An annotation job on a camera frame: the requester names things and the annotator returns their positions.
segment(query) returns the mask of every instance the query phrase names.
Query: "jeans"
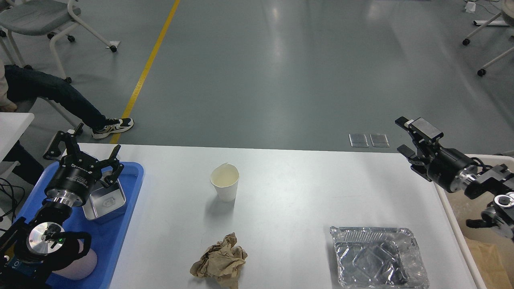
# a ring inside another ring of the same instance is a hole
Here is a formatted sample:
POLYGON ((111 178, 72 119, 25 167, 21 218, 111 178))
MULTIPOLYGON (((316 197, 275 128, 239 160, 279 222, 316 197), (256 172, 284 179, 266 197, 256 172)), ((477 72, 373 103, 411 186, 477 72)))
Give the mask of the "jeans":
POLYGON ((43 174, 43 166, 22 147, 20 141, 7 153, 4 161, 19 161, 12 172, 31 185, 35 185, 43 174))
POLYGON ((64 80, 16 65, 5 65, 4 67, 5 78, 9 85, 7 98, 10 101, 16 103, 38 96, 45 97, 62 105, 94 130, 102 129, 105 126, 105 116, 64 80))

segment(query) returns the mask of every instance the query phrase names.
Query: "crumpled brown paper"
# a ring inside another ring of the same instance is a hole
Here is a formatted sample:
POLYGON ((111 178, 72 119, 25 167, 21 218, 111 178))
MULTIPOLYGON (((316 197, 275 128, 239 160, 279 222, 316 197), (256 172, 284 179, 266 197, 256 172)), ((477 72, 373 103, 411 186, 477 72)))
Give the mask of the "crumpled brown paper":
POLYGON ((240 246, 234 247, 236 243, 235 233, 226 235, 223 241, 210 246, 189 272, 200 278, 212 277, 221 287, 237 289, 237 280, 248 254, 240 246))
POLYGON ((502 265, 495 244, 482 243, 466 237, 466 243, 473 255, 475 264, 482 275, 487 289, 512 289, 507 271, 502 265))

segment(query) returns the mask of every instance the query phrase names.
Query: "chair leg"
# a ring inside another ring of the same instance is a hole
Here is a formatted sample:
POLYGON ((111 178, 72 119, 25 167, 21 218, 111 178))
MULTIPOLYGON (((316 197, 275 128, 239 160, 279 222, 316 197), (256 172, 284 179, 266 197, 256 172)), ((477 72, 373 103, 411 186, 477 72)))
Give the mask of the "chair leg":
POLYGON ((89 32, 91 32, 91 34, 93 34, 94 36, 96 36, 96 38, 98 38, 101 42, 105 43, 107 46, 111 47, 111 43, 105 39, 102 35, 100 35, 98 32, 96 32, 94 29, 91 28, 91 26, 89 26, 87 23, 84 22, 84 20, 82 20, 80 17, 78 17, 77 15, 75 15, 75 13, 73 13, 73 8, 72 8, 72 4, 73 4, 73 1, 69 1, 68 2, 68 13, 70 14, 70 16, 77 22, 77 23, 80 23, 80 25, 84 26, 84 28, 86 28, 87 30, 89 30, 89 32))
POLYGON ((67 27, 66 29, 62 30, 61 32, 57 33, 52 39, 50 39, 50 52, 52 52, 53 58, 56 61, 57 68, 59 69, 59 73, 61 74, 61 77, 68 82, 71 82, 71 78, 66 77, 66 73, 64 72, 63 65, 61 63, 61 59, 59 58, 59 55, 57 54, 56 50, 56 41, 65 36, 66 34, 70 33, 73 29, 77 28, 80 24, 73 23, 71 26, 67 27))
POLYGON ((14 38, 12 37, 12 31, 7 30, 7 38, 9 39, 9 42, 11 43, 12 48, 14 49, 14 53, 18 57, 18 60, 20 61, 20 66, 25 66, 25 60, 23 60, 22 54, 20 53, 20 50, 18 49, 18 45, 16 45, 16 42, 14 41, 14 38))
POLYGON ((71 118, 69 118, 69 117, 66 115, 66 113, 64 113, 63 109, 62 109, 61 107, 57 106, 53 101, 51 101, 51 100, 49 100, 49 99, 47 99, 47 98, 44 98, 44 97, 42 97, 42 99, 43 99, 43 100, 45 100, 46 102, 48 102, 48 103, 49 103, 49 104, 50 104, 54 109, 56 109, 56 111, 57 111, 60 115, 62 115, 62 117, 63 117, 64 119, 66 119, 66 121, 68 121, 68 122, 69 122, 69 124, 71 124, 71 126, 72 126, 73 128, 76 128, 76 127, 79 125, 79 123, 78 123, 78 122, 75 122, 75 121, 73 121, 71 118))
POLYGON ((7 55, 7 58, 9 58, 9 61, 11 62, 11 64, 16 64, 16 62, 14 61, 14 58, 12 58, 11 53, 7 49, 7 46, 5 45, 3 39, 0 39, 0 45, 2 46, 2 49, 4 50, 5 54, 7 55))
POLYGON ((487 25, 489 25, 491 22, 493 22, 494 20, 496 20, 496 18, 500 17, 502 15, 502 13, 498 13, 496 14, 495 16, 493 16, 491 19, 489 19, 486 23, 484 23, 483 25, 481 25, 480 27, 478 27, 477 29, 473 30, 472 33, 468 34, 466 36, 466 38, 462 41, 462 44, 464 45, 468 45, 471 41, 469 40, 473 35, 477 34, 480 30, 484 29, 485 27, 487 27, 487 25))
POLYGON ((498 55, 497 57, 495 57, 493 60, 487 62, 486 64, 484 64, 484 66, 482 66, 482 68, 480 68, 479 71, 477 71, 476 74, 478 74, 479 76, 483 76, 485 75, 486 71, 485 69, 488 68, 489 66, 491 66, 491 64, 493 64, 494 62, 504 58, 505 56, 507 56, 509 53, 513 52, 514 51, 514 47, 505 51, 504 53, 498 55))

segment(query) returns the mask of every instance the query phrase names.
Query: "white storage bin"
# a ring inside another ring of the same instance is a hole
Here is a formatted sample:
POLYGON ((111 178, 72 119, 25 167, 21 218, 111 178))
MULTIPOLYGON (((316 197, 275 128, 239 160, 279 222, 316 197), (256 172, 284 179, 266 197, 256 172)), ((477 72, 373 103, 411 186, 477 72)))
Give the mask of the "white storage bin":
MULTIPOLYGON (((478 157, 485 164, 491 166, 506 164, 510 170, 514 170, 514 158, 512 157, 493 155, 468 156, 478 157)), ((463 236, 484 243, 496 244, 503 266, 508 273, 510 283, 514 284, 514 243, 508 238, 499 236, 489 228, 471 229, 466 226, 467 219, 476 220, 481 218, 481 212, 486 208, 487 204, 493 200, 493 195, 491 193, 484 193, 480 197, 470 200, 464 195, 463 191, 448 193, 440 186, 435 186, 477 288, 486 289, 463 236)))

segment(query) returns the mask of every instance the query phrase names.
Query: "aluminum foil tray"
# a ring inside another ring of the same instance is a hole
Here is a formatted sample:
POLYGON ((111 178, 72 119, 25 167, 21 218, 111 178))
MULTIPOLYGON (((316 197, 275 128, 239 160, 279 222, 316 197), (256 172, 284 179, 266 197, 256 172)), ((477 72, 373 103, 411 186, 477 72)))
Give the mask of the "aluminum foil tray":
POLYGON ((330 227, 344 288, 429 286, 413 233, 406 228, 330 227))

